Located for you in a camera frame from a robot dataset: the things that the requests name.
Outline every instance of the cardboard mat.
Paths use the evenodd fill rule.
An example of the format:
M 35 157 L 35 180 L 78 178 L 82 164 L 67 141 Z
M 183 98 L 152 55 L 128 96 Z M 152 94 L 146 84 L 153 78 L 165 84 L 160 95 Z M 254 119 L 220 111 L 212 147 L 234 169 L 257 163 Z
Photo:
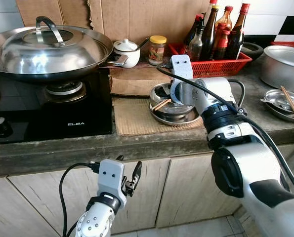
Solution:
M 168 126 L 156 121 L 149 111 L 149 99 L 113 98 L 117 133 L 120 136 L 181 131 L 203 126 L 199 120 L 185 126 Z
M 156 68 L 112 68 L 111 93 L 126 96 L 149 96 L 151 89 L 160 83 L 170 83 L 170 77 Z

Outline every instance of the concrete countertop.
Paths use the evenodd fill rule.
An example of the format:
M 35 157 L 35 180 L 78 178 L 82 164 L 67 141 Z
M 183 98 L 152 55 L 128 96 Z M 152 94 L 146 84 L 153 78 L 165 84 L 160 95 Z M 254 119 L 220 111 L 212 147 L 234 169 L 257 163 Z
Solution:
M 243 107 L 249 117 L 266 130 L 277 144 L 294 142 L 294 123 L 272 115 L 259 100 L 272 89 L 259 79 L 263 57 L 246 65 L 236 76 L 247 90 Z M 232 83 L 237 101 L 240 88 Z M 76 162 L 89 162 L 124 155 L 128 159 L 144 159 L 188 155 L 210 151 L 204 128 L 153 135 L 121 137 L 113 134 L 66 138 L 29 143 L 0 145 L 0 175 L 23 174 L 65 169 Z

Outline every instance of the chopsticks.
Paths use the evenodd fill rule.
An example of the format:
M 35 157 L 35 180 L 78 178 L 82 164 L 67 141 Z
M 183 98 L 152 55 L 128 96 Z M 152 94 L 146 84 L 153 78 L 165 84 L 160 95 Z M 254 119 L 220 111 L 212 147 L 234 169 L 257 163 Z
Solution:
M 164 105 L 166 105 L 169 102 L 171 102 L 171 99 L 166 99 L 160 102 L 159 104 L 157 104 L 155 107 L 152 108 L 152 111 L 157 111 L 158 109 L 162 108 Z
M 289 101 L 289 104 L 290 104 L 291 108 L 292 108 L 293 111 L 294 111 L 294 102 L 293 102 L 293 100 L 291 99 L 289 93 L 286 91 L 285 87 L 283 87 L 282 85 L 281 85 L 281 89 L 282 89 L 282 91 L 284 92 L 286 99 Z

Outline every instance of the elba logo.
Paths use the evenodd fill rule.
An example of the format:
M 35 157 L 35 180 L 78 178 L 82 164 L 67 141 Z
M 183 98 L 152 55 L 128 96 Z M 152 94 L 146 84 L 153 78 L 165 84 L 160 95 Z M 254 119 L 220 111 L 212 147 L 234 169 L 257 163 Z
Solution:
M 68 123 L 68 126 L 78 126 L 78 125 L 85 125 L 84 122 L 72 122 L 72 123 Z

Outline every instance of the red plastic basket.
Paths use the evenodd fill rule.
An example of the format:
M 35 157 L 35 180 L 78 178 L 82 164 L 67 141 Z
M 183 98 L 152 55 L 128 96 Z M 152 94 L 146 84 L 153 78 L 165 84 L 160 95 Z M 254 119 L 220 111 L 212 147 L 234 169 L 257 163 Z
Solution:
M 178 55 L 183 47 L 182 43 L 169 43 L 173 55 Z M 210 78 L 221 76 L 233 76 L 241 70 L 241 68 L 252 59 L 240 52 L 237 60 L 218 60 L 218 61 L 204 61 L 192 62 L 193 77 L 194 78 Z
M 273 41 L 273 42 L 271 42 L 271 45 L 281 45 L 281 46 L 294 47 L 294 42 Z

